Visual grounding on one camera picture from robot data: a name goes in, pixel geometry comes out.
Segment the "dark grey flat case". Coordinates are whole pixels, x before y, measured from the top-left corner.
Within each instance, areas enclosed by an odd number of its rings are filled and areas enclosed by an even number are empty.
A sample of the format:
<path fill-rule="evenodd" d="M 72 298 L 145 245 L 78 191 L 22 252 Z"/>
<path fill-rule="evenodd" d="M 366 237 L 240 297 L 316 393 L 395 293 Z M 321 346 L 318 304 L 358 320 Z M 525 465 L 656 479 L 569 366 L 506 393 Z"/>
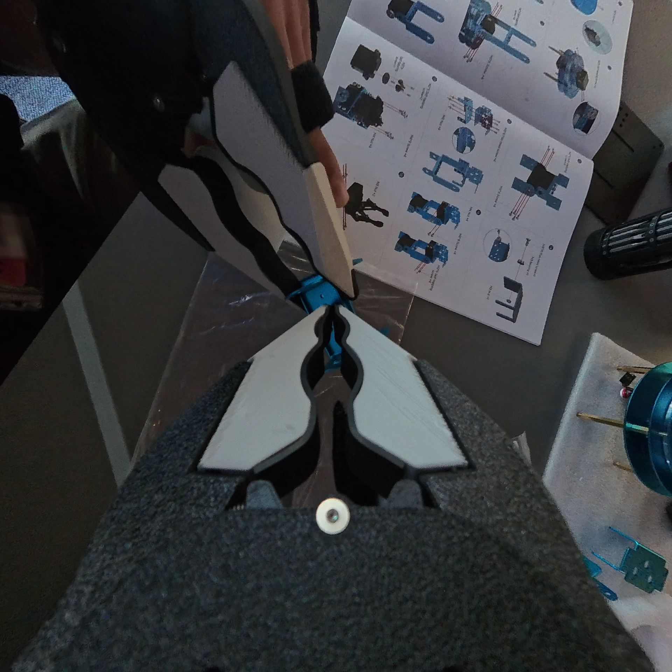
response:
<path fill-rule="evenodd" d="M 627 221 L 656 163 L 663 142 L 623 101 L 593 159 L 585 206 L 606 226 Z"/>

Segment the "clear plastic bag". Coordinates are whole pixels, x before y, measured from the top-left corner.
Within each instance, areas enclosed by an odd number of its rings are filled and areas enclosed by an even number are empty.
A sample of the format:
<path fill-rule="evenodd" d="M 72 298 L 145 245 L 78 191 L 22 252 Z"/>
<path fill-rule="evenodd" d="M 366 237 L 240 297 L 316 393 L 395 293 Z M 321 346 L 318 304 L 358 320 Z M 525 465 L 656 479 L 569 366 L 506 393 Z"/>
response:
<path fill-rule="evenodd" d="M 382 290 L 364 290 L 362 305 L 385 307 Z M 264 290 L 214 255 L 199 280 L 181 336 L 173 351 L 173 381 L 181 416 L 147 447 L 120 488 L 108 513 L 121 511 L 137 524 L 163 516 L 214 519 L 246 493 L 246 476 L 201 474 L 199 461 L 224 410 L 248 368 L 248 359 L 299 323 L 306 314 Z M 402 475 L 434 508 L 474 520 L 525 518 L 547 496 L 490 417 L 428 362 L 416 359 L 419 374 L 472 464 L 466 468 L 412 470 Z"/>

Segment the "grey desk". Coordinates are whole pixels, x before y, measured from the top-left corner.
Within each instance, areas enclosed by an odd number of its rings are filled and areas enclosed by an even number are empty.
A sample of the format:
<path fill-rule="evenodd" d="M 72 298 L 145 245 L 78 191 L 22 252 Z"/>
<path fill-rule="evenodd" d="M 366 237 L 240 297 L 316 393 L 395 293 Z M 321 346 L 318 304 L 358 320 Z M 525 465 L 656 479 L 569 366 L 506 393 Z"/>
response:
<path fill-rule="evenodd" d="M 583 247 L 602 222 L 584 209 L 540 346 L 423 300 L 384 297 L 402 347 L 438 368 L 545 465 L 589 336 L 671 359 L 671 271 L 595 279 Z M 121 218 L 79 289 L 129 451 L 180 417 L 173 351 L 210 258 L 160 215 Z M 117 486 L 63 307 L 1 385 L 1 670 L 8 671 L 71 583 Z"/>

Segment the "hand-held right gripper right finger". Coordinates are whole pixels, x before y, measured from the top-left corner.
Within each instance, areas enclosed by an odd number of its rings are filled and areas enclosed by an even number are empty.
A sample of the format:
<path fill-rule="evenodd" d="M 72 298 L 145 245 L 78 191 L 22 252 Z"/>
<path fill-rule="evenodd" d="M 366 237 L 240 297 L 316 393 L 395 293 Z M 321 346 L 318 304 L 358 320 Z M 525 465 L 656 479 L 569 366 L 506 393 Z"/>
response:
<path fill-rule="evenodd" d="M 334 309 L 349 429 L 400 468 L 464 468 L 468 460 L 415 365 L 416 358 L 343 307 Z"/>

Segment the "white foam slab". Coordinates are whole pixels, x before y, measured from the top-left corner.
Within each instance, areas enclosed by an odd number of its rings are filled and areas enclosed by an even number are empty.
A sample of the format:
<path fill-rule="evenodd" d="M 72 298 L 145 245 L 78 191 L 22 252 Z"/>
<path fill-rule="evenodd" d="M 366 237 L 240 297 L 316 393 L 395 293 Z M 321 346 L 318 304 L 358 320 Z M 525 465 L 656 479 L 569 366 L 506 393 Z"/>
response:
<path fill-rule="evenodd" d="M 671 670 L 671 576 L 650 594 L 626 582 L 615 566 L 631 547 L 621 533 L 665 559 L 671 569 L 668 498 L 651 492 L 628 466 L 622 430 L 578 418 L 577 413 L 623 420 L 621 365 L 650 366 L 607 337 L 593 333 L 559 424 L 543 481 L 582 554 L 600 567 L 598 579 L 617 593 L 608 606 L 643 647 L 656 671 Z"/>

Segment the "small teal metal bracket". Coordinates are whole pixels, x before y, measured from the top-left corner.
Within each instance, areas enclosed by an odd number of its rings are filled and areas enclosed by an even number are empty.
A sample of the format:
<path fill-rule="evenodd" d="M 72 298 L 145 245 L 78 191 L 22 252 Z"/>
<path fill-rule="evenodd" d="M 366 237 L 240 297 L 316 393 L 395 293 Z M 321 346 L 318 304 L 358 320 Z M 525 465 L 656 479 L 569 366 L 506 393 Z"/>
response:
<path fill-rule="evenodd" d="M 619 573 L 626 583 L 642 592 L 647 594 L 663 592 L 669 575 L 666 559 L 616 527 L 609 525 L 608 529 L 626 541 L 619 562 L 615 564 L 595 551 L 591 551 L 592 557 L 609 566 Z"/>

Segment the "assembly instruction manual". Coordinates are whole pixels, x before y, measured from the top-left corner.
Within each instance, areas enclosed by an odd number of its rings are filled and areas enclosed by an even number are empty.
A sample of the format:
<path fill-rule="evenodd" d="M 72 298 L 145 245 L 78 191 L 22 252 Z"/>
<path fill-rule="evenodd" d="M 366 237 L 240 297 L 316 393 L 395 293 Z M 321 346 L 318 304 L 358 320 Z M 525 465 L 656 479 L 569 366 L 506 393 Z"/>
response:
<path fill-rule="evenodd" d="M 324 135 L 357 269 L 534 345 L 616 119 L 632 1 L 352 1 Z"/>

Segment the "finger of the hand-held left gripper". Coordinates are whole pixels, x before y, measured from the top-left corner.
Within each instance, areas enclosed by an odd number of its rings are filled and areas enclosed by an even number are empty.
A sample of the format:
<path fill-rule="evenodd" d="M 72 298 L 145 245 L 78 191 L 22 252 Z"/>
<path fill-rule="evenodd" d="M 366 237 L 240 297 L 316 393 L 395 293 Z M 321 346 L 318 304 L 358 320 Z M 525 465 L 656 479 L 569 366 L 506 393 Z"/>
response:
<path fill-rule="evenodd" d="M 315 270 L 356 298 L 349 246 L 324 166 L 304 167 L 293 156 L 237 63 L 229 63 L 216 81 L 213 102 L 223 149 L 263 185 L 282 225 L 307 248 Z"/>
<path fill-rule="evenodd" d="M 283 298 L 297 291 L 298 278 L 278 254 L 285 228 L 260 182 L 226 156 L 191 159 L 159 175 L 189 222 L 219 257 L 267 290 Z"/>

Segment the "black cylindrical bit holder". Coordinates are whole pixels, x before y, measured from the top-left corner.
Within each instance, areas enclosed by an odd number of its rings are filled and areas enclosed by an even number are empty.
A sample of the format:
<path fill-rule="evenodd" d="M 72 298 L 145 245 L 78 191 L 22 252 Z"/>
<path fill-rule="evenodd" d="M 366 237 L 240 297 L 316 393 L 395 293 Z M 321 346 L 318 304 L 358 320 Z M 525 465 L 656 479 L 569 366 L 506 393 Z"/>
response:
<path fill-rule="evenodd" d="M 671 208 L 592 232 L 583 256 L 600 280 L 670 269 Z"/>

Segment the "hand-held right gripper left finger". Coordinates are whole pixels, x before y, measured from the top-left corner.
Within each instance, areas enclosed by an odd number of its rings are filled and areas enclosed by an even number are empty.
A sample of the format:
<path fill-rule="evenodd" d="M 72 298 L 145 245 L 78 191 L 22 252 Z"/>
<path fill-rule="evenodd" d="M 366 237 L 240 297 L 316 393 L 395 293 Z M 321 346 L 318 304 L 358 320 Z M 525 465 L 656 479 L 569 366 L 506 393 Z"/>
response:
<path fill-rule="evenodd" d="M 258 351 L 210 439 L 200 471 L 262 471 L 313 433 L 313 389 L 324 374 L 329 307 L 322 306 Z"/>

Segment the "blue metal bracket assembly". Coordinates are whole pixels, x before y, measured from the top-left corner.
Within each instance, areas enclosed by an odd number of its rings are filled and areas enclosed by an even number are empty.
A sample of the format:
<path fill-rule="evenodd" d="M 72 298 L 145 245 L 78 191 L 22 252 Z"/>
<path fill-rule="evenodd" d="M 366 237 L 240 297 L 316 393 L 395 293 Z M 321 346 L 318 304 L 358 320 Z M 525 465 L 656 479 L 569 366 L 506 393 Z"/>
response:
<path fill-rule="evenodd" d="M 297 298 L 307 315 L 287 332 L 272 341 L 253 358 L 253 364 L 278 365 L 285 373 L 297 369 L 293 379 L 312 389 L 323 375 L 323 350 L 329 356 L 328 370 L 341 367 L 345 338 L 346 372 L 349 385 L 363 380 L 363 386 L 386 384 L 408 364 L 408 356 L 369 322 L 370 312 L 359 300 L 342 298 L 322 275 L 308 276 L 289 298 Z"/>

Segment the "person's left hand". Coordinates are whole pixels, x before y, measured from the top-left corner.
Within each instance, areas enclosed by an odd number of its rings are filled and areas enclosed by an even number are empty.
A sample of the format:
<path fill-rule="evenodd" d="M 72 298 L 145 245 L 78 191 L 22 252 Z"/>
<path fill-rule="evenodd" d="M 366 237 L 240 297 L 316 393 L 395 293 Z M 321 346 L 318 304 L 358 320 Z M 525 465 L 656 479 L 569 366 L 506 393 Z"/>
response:
<path fill-rule="evenodd" d="M 307 1 L 262 1 L 280 39 L 290 69 L 306 63 L 312 55 Z M 321 129 L 308 134 L 318 159 L 323 164 L 338 208 L 348 202 L 346 183 L 340 164 Z"/>

